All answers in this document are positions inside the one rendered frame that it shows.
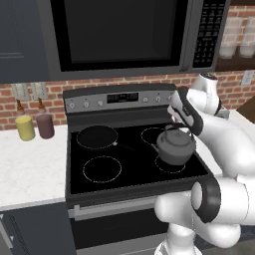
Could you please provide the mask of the grey microwave oven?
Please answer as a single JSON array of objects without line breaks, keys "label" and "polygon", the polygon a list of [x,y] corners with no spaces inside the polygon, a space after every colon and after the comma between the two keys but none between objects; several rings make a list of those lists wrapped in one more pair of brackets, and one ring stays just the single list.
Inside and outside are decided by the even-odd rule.
[{"label": "grey microwave oven", "polygon": [[173,67],[148,67],[63,72],[50,0],[37,0],[45,51],[52,81],[105,79],[215,70],[231,0],[190,0],[187,7],[180,61]]}]

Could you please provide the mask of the black microwave door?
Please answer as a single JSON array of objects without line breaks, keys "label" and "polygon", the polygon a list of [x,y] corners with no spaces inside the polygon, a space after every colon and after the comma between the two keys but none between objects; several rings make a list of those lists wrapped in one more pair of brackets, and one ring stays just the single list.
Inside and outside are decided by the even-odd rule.
[{"label": "black microwave door", "polygon": [[173,67],[190,0],[50,0],[63,72]]}]

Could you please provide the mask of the brown wooden shelf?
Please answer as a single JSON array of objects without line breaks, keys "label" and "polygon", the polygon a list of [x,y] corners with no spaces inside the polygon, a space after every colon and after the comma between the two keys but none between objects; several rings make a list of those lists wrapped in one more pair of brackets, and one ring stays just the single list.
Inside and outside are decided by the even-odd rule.
[{"label": "brown wooden shelf", "polygon": [[[243,25],[246,25],[245,19],[255,16],[255,0],[231,0],[229,17],[241,17],[244,19]],[[216,65],[216,72],[246,71],[255,70],[255,56],[253,58],[242,58],[239,51],[236,51],[232,59],[219,58]]]}]

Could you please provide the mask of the white cup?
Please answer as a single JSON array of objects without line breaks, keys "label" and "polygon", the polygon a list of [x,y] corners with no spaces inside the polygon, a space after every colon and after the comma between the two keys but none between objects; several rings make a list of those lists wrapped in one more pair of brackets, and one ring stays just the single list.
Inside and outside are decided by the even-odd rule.
[{"label": "white cup", "polygon": [[252,58],[255,55],[255,17],[247,18],[239,54],[243,58]]},{"label": "white cup", "polygon": [[238,17],[227,19],[219,50],[219,56],[223,59],[231,59],[236,51],[240,25],[242,21]]}]

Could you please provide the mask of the dark grey base cupboard door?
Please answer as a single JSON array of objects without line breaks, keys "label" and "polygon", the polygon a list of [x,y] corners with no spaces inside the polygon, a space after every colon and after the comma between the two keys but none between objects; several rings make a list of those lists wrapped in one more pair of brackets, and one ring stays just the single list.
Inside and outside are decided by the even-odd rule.
[{"label": "dark grey base cupboard door", "polygon": [[65,202],[0,209],[13,238],[11,255],[77,255]]}]

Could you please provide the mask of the grey kettle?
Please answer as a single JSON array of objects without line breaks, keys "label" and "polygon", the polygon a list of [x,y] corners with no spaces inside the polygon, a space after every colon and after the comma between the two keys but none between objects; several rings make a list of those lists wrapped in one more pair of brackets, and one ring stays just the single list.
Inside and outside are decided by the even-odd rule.
[{"label": "grey kettle", "polygon": [[196,141],[190,131],[183,131],[184,124],[167,125],[153,146],[159,158],[170,165],[186,164],[196,150]]}]

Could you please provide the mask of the dark grey wall cupboard door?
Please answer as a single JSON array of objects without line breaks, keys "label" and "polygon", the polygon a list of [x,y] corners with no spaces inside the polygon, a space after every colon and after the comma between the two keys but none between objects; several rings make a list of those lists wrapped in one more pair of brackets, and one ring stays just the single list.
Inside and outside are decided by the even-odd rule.
[{"label": "dark grey wall cupboard door", "polygon": [[37,1],[0,0],[0,84],[48,78]]}]

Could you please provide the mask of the maroon squeeze bottle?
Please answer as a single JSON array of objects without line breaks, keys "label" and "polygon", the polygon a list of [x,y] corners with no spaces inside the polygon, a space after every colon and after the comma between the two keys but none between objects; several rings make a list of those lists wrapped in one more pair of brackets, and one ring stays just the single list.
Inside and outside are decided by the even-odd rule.
[{"label": "maroon squeeze bottle", "polygon": [[38,113],[36,122],[39,130],[40,137],[43,139],[52,138],[55,135],[52,116],[46,111],[45,106],[41,99],[38,99]]}]

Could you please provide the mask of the black oven door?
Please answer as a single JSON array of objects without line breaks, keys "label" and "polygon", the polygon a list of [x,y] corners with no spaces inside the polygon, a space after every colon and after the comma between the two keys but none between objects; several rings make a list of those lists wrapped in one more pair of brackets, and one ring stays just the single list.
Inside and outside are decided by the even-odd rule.
[{"label": "black oven door", "polygon": [[108,255],[152,254],[168,228],[153,208],[80,221],[70,217],[70,221],[79,255],[99,255],[100,250]]}]

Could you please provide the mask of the black and steel stove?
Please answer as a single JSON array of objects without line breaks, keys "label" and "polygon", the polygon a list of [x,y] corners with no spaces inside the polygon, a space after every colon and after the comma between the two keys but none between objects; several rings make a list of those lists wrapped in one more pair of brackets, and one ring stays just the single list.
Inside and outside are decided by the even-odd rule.
[{"label": "black and steel stove", "polygon": [[[154,145],[169,125],[167,97],[173,84],[75,89],[63,93],[68,123],[68,210],[158,197],[177,191],[186,194],[193,183],[209,176],[198,154],[183,166],[163,162]],[[142,98],[148,97],[148,103]],[[84,102],[90,107],[85,109]],[[76,106],[72,110],[69,103]]]}]

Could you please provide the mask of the yellow squeeze bottle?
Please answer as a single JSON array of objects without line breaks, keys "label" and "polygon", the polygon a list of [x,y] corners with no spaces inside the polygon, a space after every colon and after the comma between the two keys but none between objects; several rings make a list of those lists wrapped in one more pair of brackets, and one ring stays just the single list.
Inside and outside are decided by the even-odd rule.
[{"label": "yellow squeeze bottle", "polygon": [[15,119],[16,128],[21,140],[29,141],[35,137],[32,118],[25,114],[19,100],[17,100],[17,117]]}]

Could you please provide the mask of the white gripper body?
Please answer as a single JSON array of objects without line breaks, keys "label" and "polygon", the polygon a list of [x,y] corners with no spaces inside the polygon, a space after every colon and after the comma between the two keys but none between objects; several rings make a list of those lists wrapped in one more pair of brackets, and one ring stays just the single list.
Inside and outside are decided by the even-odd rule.
[{"label": "white gripper body", "polygon": [[175,123],[181,123],[182,119],[177,111],[172,107],[172,101],[169,102],[169,106],[167,108],[167,112],[171,115],[172,120]]}]

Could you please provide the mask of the white wall outlet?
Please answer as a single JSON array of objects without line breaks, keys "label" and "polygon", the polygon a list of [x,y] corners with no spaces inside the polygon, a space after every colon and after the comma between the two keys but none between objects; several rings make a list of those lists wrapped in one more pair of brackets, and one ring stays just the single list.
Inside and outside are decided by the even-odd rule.
[{"label": "white wall outlet", "polygon": [[27,86],[23,83],[13,84],[12,92],[13,92],[14,97],[19,101],[29,101],[30,100]]},{"label": "white wall outlet", "polygon": [[33,99],[37,101],[38,99],[46,100],[48,98],[48,93],[46,90],[46,85],[44,82],[37,82],[31,84]]},{"label": "white wall outlet", "polygon": [[242,81],[241,81],[241,85],[242,86],[250,86],[251,85],[251,81],[253,80],[253,75],[254,75],[254,71],[253,70],[249,70],[249,71],[245,71]]}]

